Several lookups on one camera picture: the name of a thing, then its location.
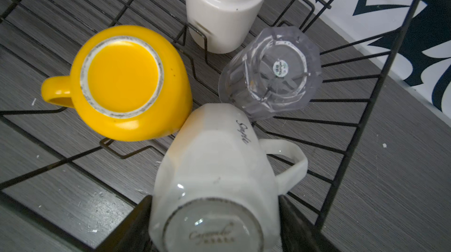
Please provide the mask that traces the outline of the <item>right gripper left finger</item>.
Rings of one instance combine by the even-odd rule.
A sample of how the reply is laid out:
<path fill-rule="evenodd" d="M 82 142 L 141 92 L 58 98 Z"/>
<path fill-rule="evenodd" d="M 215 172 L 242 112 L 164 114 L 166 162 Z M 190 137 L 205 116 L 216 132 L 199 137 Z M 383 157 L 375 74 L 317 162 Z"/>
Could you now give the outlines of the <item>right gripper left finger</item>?
<path fill-rule="evenodd" d="M 149 236 L 152 196 L 145 196 L 104 241 L 96 252 L 151 252 Z"/>

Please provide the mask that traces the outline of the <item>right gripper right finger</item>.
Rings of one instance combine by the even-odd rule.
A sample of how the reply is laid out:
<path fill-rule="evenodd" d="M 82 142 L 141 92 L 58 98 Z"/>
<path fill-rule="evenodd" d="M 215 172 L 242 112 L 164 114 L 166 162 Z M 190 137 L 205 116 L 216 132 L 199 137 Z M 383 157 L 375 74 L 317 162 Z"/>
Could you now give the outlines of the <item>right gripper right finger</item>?
<path fill-rule="evenodd" d="M 285 195 L 279 195 L 283 252 L 339 252 Z"/>

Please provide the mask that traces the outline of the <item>cream white mug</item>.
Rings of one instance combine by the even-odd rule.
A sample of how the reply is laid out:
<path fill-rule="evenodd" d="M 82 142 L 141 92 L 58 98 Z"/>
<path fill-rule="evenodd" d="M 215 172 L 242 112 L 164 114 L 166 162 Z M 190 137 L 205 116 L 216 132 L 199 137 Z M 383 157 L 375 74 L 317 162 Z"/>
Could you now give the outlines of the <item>cream white mug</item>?
<path fill-rule="evenodd" d="M 308 159 L 283 139 L 259 139 L 231 104 L 204 104 L 157 171 L 149 234 L 160 252 L 269 252 L 278 198 L 305 178 Z"/>

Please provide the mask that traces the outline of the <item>yellow mug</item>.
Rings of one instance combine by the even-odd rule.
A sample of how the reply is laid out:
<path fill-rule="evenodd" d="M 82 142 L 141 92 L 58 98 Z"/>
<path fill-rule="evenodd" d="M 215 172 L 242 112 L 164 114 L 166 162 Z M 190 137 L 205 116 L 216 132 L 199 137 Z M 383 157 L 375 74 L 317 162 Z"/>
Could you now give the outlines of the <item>yellow mug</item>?
<path fill-rule="evenodd" d="M 193 107 L 183 60 L 160 34 L 115 26 L 91 37 L 68 76 L 47 78 L 44 101 L 73 108 L 98 134 L 145 141 L 176 133 Z"/>

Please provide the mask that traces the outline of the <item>clear glass cup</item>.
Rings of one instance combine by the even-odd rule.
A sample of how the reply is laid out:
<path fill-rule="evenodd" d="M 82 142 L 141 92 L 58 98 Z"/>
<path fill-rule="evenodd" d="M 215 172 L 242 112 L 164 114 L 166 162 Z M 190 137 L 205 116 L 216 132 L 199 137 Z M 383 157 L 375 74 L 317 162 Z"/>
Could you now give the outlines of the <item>clear glass cup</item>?
<path fill-rule="evenodd" d="M 299 28 L 269 27 L 225 66 L 218 95 L 258 121 L 306 107 L 321 73 L 319 48 Z"/>

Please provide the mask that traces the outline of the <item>white mug red inside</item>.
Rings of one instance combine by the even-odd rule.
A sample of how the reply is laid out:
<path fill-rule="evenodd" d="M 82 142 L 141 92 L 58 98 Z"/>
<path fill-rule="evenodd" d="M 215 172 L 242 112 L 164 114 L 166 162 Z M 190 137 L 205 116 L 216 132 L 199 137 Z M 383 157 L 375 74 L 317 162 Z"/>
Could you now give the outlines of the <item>white mug red inside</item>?
<path fill-rule="evenodd" d="M 227 54 L 248 35 L 264 0 L 185 0 L 190 34 L 203 49 Z"/>

